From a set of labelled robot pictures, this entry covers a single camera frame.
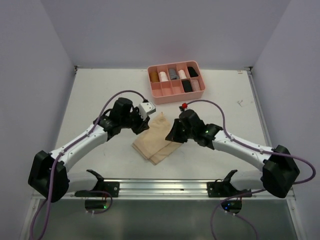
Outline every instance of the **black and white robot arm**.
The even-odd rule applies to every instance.
[[[289,155],[288,149],[281,145],[276,148],[262,146],[228,132],[227,136],[221,126],[205,124],[192,109],[181,107],[180,110],[182,112],[174,120],[166,140],[185,143],[192,139],[202,147],[231,154],[257,168],[244,172],[232,170],[224,180],[216,182],[214,187],[223,192],[223,197],[231,197],[249,189],[266,189],[276,197],[286,197],[300,171],[293,158],[272,153]]]
[[[103,190],[99,189],[103,178],[95,171],[87,170],[73,174],[68,174],[68,172],[86,154],[119,134],[121,129],[131,129],[135,134],[149,129],[149,115],[155,111],[156,107],[147,100],[134,107],[131,100],[120,97],[115,101],[113,108],[103,113],[95,127],[97,119],[66,145],[49,153],[38,152],[33,160],[28,184],[48,198],[51,168],[59,156],[54,169],[52,203],[61,199],[68,192]]]

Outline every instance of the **beige cloth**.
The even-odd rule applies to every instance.
[[[150,129],[144,131],[132,144],[145,159],[154,165],[173,153],[182,144],[166,141],[165,138],[171,130],[171,124],[165,118],[163,112],[156,116],[151,123]]]

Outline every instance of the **white wall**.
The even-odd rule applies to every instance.
[[[39,0],[0,2],[0,239],[18,239],[35,153],[56,142],[73,64]]]
[[[320,169],[320,1],[292,0],[253,68],[271,141]],[[301,179],[311,171],[301,167]],[[308,240],[319,239],[319,175],[294,188]]]
[[[41,0],[72,61],[253,66],[290,0]]]

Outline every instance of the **white table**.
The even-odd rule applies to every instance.
[[[246,71],[202,70],[206,90],[203,99],[214,101],[225,112],[229,132],[260,145],[266,145],[250,80]],[[102,106],[115,93],[136,90],[152,101],[148,73],[145,69],[79,69],[60,129],[56,147],[82,133],[98,116]],[[122,95],[134,104],[141,98],[133,93]],[[179,116],[181,102],[157,105],[173,123]],[[209,103],[193,103],[205,123],[222,126],[218,109]],[[92,169],[105,178],[134,179],[217,179],[230,170],[253,170],[254,167],[232,155],[213,151],[193,141],[183,144],[158,165],[145,160],[131,146],[137,136],[129,129],[97,147],[81,159],[70,173]]]

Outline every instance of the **pink organizer tray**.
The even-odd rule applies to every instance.
[[[193,67],[198,76],[190,77],[188,67]],[[173,79],[170,80],[170,75],[168,69],[175,69],[177,75],[179,76],[179,70],[184,70],[186,78],[184,79]],[[159,81],[151,82],[150,73],[165,72],[169,81]],[[173,102],[186,101],[191,99],[199,99],[204,93],[206,86],[204,80],[201,76],[199,66],[196,61],[183,61],[163,65],[154,65],[148,67],[149,82],[151,86],[151,92],[155,104],[167,104]],[[185,92],[182,85],[182,80],[190,81],[192,86],[192,92]],[[200,90],[195,91],[194,83],[197,81],[200,86]]]

